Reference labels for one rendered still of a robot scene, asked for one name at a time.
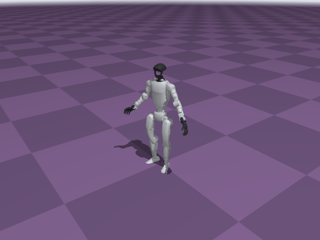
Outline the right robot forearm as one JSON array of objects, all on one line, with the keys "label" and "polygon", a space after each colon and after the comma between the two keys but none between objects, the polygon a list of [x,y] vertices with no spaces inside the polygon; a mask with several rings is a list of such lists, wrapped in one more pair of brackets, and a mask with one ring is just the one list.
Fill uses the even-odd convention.
[{"label": "right robot forearm", "polygon": [[139,100],[137,100],[135,103],[134,103],[134,108],[133,109],[137,109],[145,100],[143,99],[142,95],[141,97],[139,98]]}]

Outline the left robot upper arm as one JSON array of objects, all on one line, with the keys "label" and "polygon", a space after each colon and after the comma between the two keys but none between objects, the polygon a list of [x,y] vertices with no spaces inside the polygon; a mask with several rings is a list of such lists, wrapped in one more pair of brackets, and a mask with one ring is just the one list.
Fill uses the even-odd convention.
[{"label": "left robot upper arm", "polygon": [[176,92],[175,85],[172,83],[166,83],[166,90],[170,92],[171,97],[174,100],[174,102],[173,102],[174,107],[178,107],[179,106],[179,103],[178,103],[179,98],[178,98],[178,95]]}]

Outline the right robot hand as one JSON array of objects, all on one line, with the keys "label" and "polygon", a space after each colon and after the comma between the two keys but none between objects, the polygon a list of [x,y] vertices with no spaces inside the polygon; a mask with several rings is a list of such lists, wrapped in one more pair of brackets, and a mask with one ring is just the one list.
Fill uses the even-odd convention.
[{"label": "right robot hand", "polygon": [[[132,105],[131,107],[125,108],[125,109],[124,109],[125,115],[126,115],[126,113],[127,113],[128,115],[130,115],[130,112],[133,111],[133,110],[135,110],[135,109],[133,109],[134,107],[135,107],[135,105]],[[129,112],[129,113],[128,113],[128,112]]]}]

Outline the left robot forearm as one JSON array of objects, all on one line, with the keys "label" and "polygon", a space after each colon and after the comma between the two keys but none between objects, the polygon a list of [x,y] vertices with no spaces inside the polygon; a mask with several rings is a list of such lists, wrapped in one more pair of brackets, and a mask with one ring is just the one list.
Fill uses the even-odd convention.
[{"label": "left robot forearm", "polygon": [[177,106],[176,110],[177,110],[177,113],[178,113],[178,116],[179,116],[179,120],[180,120],[181,117],[183,117],[183,120],[185,121],[186,118],[184,117],[183,107],[182,107],[181,102],[179,100],[178,100],[178,104],[179,104],[179,106]]}]

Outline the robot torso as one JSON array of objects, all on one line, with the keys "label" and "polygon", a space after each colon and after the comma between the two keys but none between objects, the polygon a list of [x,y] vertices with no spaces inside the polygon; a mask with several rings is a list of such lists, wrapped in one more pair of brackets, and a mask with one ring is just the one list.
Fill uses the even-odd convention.
[{"label": "robot torso", "polygon": [[170,92],[166,89],[166,83],[170,83],[168,80],[161,79],[162,82],[157,82],[156,77],[151,81],[151,96],[152,101],[157,110],[154,111],[154,119],[158,122],[163,122],[164,117],[167,116],[164,106],[168,105],[170,100]]}]

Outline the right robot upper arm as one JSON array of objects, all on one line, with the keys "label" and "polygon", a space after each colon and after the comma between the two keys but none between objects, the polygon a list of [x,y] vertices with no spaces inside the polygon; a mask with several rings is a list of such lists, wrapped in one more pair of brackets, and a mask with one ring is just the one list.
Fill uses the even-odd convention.
[{"label": "right robot upper arm", "polygon": [[151,92],[151,81],[152,81],[152,80],[153,80],[153,79],[150,79],[150,80],[148,80],[148,81],[146,82],[145,92],[142,94],[142,98],[143,98],[144,100],[147,100],[148,97],[149,97],[149,95],[150,95],[150,92]]}]

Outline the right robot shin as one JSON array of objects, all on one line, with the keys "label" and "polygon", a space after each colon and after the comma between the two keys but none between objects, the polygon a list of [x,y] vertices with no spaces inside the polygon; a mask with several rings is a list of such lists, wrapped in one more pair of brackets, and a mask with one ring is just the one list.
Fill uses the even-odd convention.
[{"label": "right robot shin", "polygon": [[149,139],[149,146],[150,146],[152,158],[153,158],[153,159],[156,159],[156,158],[157,158],[158,142],[153,143],[153,142]]}]

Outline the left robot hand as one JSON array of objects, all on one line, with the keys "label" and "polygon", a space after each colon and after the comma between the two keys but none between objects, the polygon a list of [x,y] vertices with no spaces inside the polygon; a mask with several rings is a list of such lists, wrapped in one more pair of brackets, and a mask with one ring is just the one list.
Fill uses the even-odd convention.
[{"label": "left robot hand", "polygon": [[188,134],[188,127],[187,127],[187,124],[186,124],[186,120],[183,119],[183,117],[180,118],[180,122],[182,123],[183,127],[181,130],[184,129],[184,133],[182,135],[187,135]]}]

